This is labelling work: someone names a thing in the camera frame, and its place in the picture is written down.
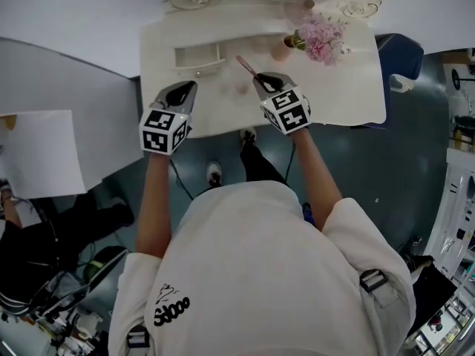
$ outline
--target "white vanity table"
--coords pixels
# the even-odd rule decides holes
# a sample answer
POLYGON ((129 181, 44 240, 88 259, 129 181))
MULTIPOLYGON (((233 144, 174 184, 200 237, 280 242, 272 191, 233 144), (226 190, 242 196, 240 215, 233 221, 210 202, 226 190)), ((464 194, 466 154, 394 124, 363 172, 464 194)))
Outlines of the white vanity table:
POLYGON ((267 124, 252 77, 235 60, 240 55, 257 72, 289 75, 307 96, 313 122, 384 122, 381 68, 373 32, 366 23, 345 16, 347 8, 340 10, 338 4, 328 1, 322 4, 314 11, 334 18, 339 15, 348 22, 344 42, 351 52, 336 66, 310 61, 300 50, 292 50, 285 62, 272 59, 272 46, 295 29, 279 1, 168 0, 168 14, 141 33, 144 107, 167 85, 193 79, 198 92, 190 137, 267 124), (214 54, 214 58, 199 59, 199 51, 214 54))

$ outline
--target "cable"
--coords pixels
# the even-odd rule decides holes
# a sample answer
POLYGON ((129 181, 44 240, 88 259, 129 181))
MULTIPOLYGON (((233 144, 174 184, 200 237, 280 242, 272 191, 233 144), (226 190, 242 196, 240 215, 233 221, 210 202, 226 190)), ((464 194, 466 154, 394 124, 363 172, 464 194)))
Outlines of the cable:
POLYGON ((296 148, 295 143, 292 142, 292 153, 290 154, 289 164, 288 164, 287 170, 285 172, 285 183, 287 183, 287 178, 289 178, 290 166, 292 165, 292 161, 294 159, 295 148, 296 148))
POLYGON ((186 194, 189 196, 189 198, 191 200, 194 199, 194 197, 190 194, 190 192, 188 191, 188 189, 185 187, 185 185, 183 184, 183 181, 181 180, 180 178, 180 175, 178 174, 178 170, 177 170, 177 167, 175 166, 174 162, 172 159, 170 159, 170 165, 172 166, 173 168, 173 171, 175 172, 175 175, 177 176, 177 186, 179 188, 182 188, 183 190, 185 190, 186 194))
POLYGON ((89 264, 90 262, 92 262, 92 260, 94 260, 94 258, 95 258, 95 256, 96 256, 96 243, 89 243, 89 246, 91 247, 91 257, 89 258, 89 261, 85 261, 85 262, 83 262, 83 263, 78 263, 78 264, 76 264, 76 268, 79 268, 80 266, 87 265, 87 264, 89 264))
POLYGON ((125 246, 124 242, 122 241, 122 239, 120 238, 119 234, 117 233, 117 231, 114 232, 114 236, 116 237, 116 240, 117 242, 119 243, 120 246, 122 246, 123 248, 127 249, 129 251, 129 253, 132 253, 131 250, 125 246))
POLYGON ((56 293, 56 290, 58 289, 59 284, 61 283, 62 279, 65 277, 65 275, 66 275, 67 273, 68 273, 68 271, 67 271, 67 270, 64 270, 64 271, 62 272, 61 277, 58 277, 59 274, 57 274, 57 275, 55 276, 55 277, 57 278, 56 285, 54 286, 53 290, 51 291, 49 298, 46 299, 45 304, 44 304, 43 306, 41 306, 41 309, 42 309, 42 310, 45 309, 45 306, 48 305, 49 302, 53 299, 54 293, 56 293))

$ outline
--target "blue chair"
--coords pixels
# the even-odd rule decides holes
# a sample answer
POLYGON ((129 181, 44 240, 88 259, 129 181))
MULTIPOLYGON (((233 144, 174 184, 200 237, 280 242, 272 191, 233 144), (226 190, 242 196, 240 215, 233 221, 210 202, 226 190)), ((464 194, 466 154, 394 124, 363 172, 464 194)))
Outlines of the blue chair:
POLYGON ((399 74, 416 80, 421 71, 424 49, 412 39, 397 33, 377 36, 376 44, 378 45, 381 74, 383 77, 386 120, 381 124, 368 122, 364 126, 385 129, 389 126, 391 119, 391 75, 399 74))

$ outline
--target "gray floor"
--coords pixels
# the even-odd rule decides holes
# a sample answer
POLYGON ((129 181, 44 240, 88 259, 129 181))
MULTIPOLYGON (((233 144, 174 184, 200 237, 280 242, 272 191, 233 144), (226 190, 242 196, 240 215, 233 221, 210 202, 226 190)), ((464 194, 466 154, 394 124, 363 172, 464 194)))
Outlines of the gray floor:
MULTIPOLYGON (((428 240, 439 207, 445 181, 445 154, 448 146, 448 100, 438 56, 426 56, 414 90, 392 93, 392 122, 386 130, 352 129, 332 125, 312 125, 310 132, 345 197, 355 198, 395 249, 409 238, 428 240)), ((272 126, 257 128, 258 147, 264 156, 285 173, 292 143, 272 126)), ((237 132, 207 139, 188 139, 173 156, 185 186, 193 195, 207 186, 206 163, 217 160, 223 169, 224 184, 242 182, 245 173, 239 158, 237 132)), ((129 165, 94 189, 99 201, 106 198, 109 185, 120 188, 136 215, 147 165, 147 157, 129 165)), ((174 231, 189 206, 185 192, 175 184, 171 171, 171 221, 174 231)), ((301 202, 306 200, 300 165, 295 159, 289 173, 289 185, 301 202)), ((59 206, 72 199, 59 198, 59 206)), ((137 228, 122 228, 119 239, 134 248, 137 228)), ((96 249, 117 245, 110 236, 96 249)), ((89 258, 89 250, 83 259, 89 258)), ((108 322, 108 310, 114 304, 117 268, 86 301, 108 322)))

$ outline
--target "white t-shirt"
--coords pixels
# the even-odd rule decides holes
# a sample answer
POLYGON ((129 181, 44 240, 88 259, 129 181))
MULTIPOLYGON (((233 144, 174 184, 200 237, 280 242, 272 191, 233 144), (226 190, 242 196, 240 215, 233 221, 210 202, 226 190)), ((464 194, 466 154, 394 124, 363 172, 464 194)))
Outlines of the white t-shirt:
POLYGON ((320 232, 278 182, 216 188, 192 202, 163 260, 128 255, 109 353, 126 355, 127 333, 145 320, 147 355, 377 355, 359 288, 372 268, 412 291, 354 200, 338 202, 320 232))

